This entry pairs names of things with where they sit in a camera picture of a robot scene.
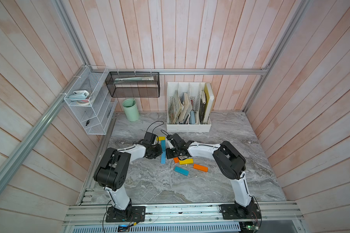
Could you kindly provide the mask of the light blue wooden block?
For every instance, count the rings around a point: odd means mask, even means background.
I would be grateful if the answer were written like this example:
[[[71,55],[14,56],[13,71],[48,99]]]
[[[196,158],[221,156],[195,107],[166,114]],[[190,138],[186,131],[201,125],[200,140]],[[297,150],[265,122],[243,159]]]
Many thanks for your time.
[[[166,151],[163,151],[161,154],[161,164],[165,164],[166,162]]]

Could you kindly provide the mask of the teal wooden block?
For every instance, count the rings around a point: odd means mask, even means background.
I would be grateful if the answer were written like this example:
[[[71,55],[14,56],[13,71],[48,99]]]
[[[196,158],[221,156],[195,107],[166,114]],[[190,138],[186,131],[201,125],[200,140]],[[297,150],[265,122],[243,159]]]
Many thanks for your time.
[[[166,141],[165,140],[161,141],[161,148],[162,148],[162,151],[166,151]]]
[[[179,173],[179,174],[185,175],[185,176],[189,175],[189,172],[187,170],[180,168],[180,167],[175,167],[174,171]]]

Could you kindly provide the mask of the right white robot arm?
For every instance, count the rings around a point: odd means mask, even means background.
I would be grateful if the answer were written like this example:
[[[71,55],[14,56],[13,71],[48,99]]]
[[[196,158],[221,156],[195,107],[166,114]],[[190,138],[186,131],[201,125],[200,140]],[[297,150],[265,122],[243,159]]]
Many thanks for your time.
[[[222,174],[232,185],[235,205],[248,209],[254,203],[246,181],[246,159],[228,141],[220,144],[205,144],[195,141],[185,142],[178,134],[167,135],[170,157],[186,160],[193,157],[213,159]]]

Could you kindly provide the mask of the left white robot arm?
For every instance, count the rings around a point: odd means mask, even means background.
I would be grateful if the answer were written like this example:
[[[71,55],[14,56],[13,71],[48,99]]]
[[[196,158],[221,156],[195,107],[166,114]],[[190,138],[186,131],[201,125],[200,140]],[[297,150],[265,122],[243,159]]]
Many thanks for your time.
[[[155,159],[162,155],[162,147],[154,133],[146,132],[144,139],[124,149],[106,149],[95,173],[94,181],[107,191],[116,210],[124,211],[131,203],[124,183],[130,162],[136,159]]]

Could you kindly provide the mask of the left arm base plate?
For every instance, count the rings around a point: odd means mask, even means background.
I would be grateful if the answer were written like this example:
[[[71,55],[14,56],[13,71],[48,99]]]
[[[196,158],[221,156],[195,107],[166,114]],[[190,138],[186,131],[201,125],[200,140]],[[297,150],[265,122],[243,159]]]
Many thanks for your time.
[[[142,222],[145,220],[145,206],[128,206],[125,210],[118,210],[113,206],[108,208],[106,222]]]

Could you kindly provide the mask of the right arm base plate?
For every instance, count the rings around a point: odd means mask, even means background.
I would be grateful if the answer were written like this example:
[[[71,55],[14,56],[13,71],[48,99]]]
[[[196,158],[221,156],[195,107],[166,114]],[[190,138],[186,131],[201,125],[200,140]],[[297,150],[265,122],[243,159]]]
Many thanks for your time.
[[[248,207],[242,207],[238,204],[219,205],[220,213],[224,220],[232,219],[258,219],[262,218],[261,211],[256,203]]]

